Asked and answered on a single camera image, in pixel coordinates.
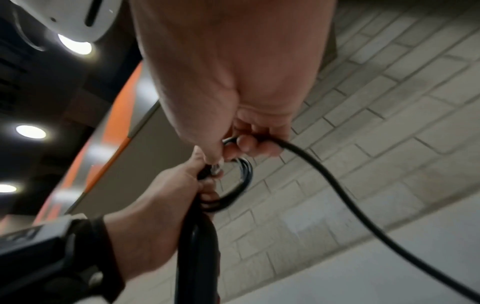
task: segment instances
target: person's right hand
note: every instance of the person's right hand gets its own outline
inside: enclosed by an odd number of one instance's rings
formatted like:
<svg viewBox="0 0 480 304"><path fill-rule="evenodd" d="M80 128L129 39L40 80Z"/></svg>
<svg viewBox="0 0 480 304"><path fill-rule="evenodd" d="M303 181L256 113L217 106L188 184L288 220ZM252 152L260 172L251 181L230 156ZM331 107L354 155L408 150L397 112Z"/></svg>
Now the person's right hand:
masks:
<svg viewBox="0 0 480 304"><path fill-rule="evenodd" d="M209 164L278 156L312 86L335 0L134 0L138 40L168 119ZM240 136L223 147L222 139Z"/></svg>

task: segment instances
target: coiled cable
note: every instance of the coiled cable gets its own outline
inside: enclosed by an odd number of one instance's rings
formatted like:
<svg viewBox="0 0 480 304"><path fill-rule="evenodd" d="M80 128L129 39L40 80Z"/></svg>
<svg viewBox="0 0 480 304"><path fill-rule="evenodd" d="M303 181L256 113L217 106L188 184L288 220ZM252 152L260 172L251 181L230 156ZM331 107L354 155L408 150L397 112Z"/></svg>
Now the coiled cable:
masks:
<svg viewBox="0 0 480 304"><path fill-rule="evenodd" d="M378 228L354 203L354 201L349 197L349 195L343 190L342 186L339 182L335 179L335 177L316 159L311 157L308 153L304 150L300 149L299 147L288 143L284 140L278 138L272 138L266 135L254 135L255 138L259 141L272 141L278 144L280 147L289 150L296 154L298 157L306 161L310 164L313 168L315 168L332 186L334 191L337 195L341 198L347 208L357 217L357 219L368 229L373 235L378 238L381 242L383 242L387 247L391 250L396 252L398 255L403 257L405 260L413 264L415 267L419 268L426 274L430 275L431 277L435 278L436 280L440 281L444 285L450 287L454 291L458 292L459 294L463 295L464 297L476 302L480 303L480 294L471 288L463 285L462 283L454 280L450 276L446 275L445 273L441 272L440 270L430 266L423 260L419 259L415 255L408 252L405 248L401 247L397 244L394 240L388 237L383 231ZM236 137L231 137L223 141L224 144L234 143L237 141ZM202 203L202 211L204 212L217 212L229 207L231 204L235 202L235 200L248 188L250 185L252 178L253 178L253 169L252 165L243 158L239 158L236 160L240 165L240 174L241 174L241 183L235 188L232 192L227 194L226 196L222 197L221 199L213 202L203 202Z"/></svg>

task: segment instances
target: dark ceiling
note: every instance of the dark ceiling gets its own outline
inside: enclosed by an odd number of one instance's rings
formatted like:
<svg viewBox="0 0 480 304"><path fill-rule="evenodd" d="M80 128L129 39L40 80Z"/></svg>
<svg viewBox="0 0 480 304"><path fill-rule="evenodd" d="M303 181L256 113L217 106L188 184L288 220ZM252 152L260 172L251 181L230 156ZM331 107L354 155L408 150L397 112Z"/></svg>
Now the dark ceiling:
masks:
<svg viewBox="0 0 480 304"><path fill-rule="evenodd" d="M0 183L21 191L0 194L0 218L38 213L142 59L127 2L90 58L46 39L52 33L20 11L26 35L47 48L34 50L16 33L10 6L0 2ZM42 126L47 140L20 136L18 124Z"/></svg>

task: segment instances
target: person's left hand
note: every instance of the person's left hand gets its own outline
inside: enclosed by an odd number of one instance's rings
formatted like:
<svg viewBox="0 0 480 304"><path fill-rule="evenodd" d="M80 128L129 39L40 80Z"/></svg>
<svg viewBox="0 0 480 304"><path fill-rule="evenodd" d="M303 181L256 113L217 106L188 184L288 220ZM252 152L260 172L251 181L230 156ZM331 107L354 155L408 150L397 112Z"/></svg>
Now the person's left hand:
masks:
<svg viewBox="0 0 480 304"><path fill-rule="evenodd" d="M204 154L195 147L187 162L161 172L132 205L104 217L125 281L160 268L170 260L197 193L203 201L219 198L212 178L197 180L204 167Z"/></svg>

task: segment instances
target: ceiling light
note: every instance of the ceiling light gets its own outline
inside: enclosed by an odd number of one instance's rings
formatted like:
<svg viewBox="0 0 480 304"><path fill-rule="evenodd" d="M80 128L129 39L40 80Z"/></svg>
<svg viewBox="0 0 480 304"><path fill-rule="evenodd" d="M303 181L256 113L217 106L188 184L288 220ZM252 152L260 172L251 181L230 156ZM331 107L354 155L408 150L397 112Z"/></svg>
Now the ceiling light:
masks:
<svg viewBox="0 0 480 304"><path fill-rule="evenodd" d="M21 125L15 128L15 130L25 137L34 138L34 139L42 139L47 136L44 130L34 127L34 126L27 126Z"/></svg>
<svg viewBox="0 0 480 304"><path fill-rule="evenodd" d="M17 190L17 187L8 185L8 184L0 184L0 193L12 193Z"/></svg>
<svg viewBox="0 0 480 304"><path fill-rule="evenodd" d="M68 39L65 36L58 35L60 42L66 46L67 49L80 54L80 55L88 55L92 52L92 45L89 42L78 42Z"/></svg>

